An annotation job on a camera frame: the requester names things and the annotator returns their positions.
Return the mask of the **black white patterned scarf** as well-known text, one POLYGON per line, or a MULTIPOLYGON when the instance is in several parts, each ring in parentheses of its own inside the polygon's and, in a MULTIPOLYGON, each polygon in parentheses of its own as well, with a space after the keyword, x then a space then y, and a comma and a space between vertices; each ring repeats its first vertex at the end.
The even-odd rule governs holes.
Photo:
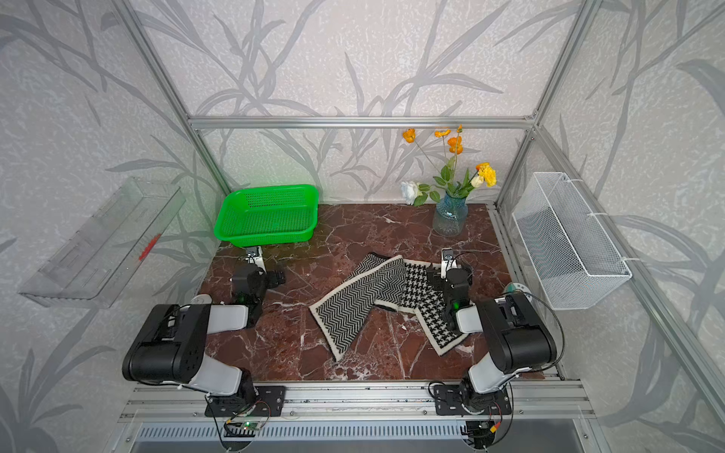
POLYGON ((414 315, 440 356, 462 343, 468 335, 447 327, 443 292, 429 283, 429 275, 440 277, 441 265, 366 255, 342 284, 310 307, 334 359, 343 360, 375 307, 414 315))

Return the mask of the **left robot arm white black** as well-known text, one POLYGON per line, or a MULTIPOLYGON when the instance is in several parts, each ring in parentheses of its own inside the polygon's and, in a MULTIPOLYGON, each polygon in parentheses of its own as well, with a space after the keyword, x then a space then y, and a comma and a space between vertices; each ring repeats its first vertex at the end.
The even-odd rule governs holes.
POLYGON ((231 278, 235 299, 228 305, 202 294, 196 303, 155 306, 123 360, 124 379, 205 394, 207 417, 281 416, 285 387, 255 386, 250 371, 212 358, 206 343, 212 334, 256 326, 266 292, 285 282, 282 270, 245 263, 231 278))

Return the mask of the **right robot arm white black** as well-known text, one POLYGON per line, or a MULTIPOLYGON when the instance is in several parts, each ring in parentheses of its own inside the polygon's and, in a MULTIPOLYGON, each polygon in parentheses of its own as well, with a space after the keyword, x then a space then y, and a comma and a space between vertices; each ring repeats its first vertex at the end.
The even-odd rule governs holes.
POLYGON ((472 272, 465 267, 426 269, 435 296, 433 337, 442 344, 481 333, 487 353, 472 365, 457 385, 437 383, 429 388, 438 415, 510 415, 513 397, 506 389, 524 373, 541 372, 558 357, 555 340, 532 307, 525 288, 497 298, 473 301, 469 297, 472 272))

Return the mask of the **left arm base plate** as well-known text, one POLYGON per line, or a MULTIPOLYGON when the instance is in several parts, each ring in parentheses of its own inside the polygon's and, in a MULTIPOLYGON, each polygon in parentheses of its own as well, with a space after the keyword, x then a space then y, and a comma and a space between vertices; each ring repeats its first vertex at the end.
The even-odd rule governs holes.
POLYGON ((282 385, 262 385, 234 396, 212 396, 204 415, 218 419, 243 413, 256 417, 280 417, 286 390, 282 385))

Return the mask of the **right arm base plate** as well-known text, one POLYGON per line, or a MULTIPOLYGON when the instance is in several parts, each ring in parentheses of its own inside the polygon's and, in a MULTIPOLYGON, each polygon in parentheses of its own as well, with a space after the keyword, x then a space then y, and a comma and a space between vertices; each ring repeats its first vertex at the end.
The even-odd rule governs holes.
POLYGON ((427 391, 432 398, 437 415, 487 415, 503 417, 511 415, 511 398, 504 390, 479 394, 462 384, 445 384, 432 381, 427 391))

